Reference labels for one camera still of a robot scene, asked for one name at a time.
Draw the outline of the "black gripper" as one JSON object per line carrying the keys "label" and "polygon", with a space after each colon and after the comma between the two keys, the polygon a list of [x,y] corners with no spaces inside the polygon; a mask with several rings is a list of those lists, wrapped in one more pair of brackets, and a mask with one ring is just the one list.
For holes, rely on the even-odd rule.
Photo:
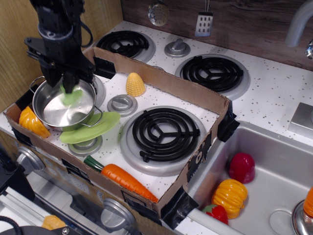
{"label": "black gripper", "polygon": [[24,39],[27,55],[38,60],[49,86],[55,87],[63,75],[63,87],[71,94],[74,86],[83,80],[93,82],[95,66],[82,53],[82,33],[75,30],[67,38],[48,37]]}

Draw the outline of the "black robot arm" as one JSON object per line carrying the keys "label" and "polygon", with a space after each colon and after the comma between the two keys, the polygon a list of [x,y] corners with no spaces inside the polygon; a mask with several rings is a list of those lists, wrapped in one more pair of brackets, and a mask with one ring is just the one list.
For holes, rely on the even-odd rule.
{"label": "black robot arm", "polygon": [[95,66],[82,53],[92,45],[93,38],[83,43],[82,30],[91,30],[81,21],[83,0],[33,0],[38,15],[40,38],[27,37],[27,55],[39,61],[49,86],[62,80],[67,94],[83,80],[92,83]]}

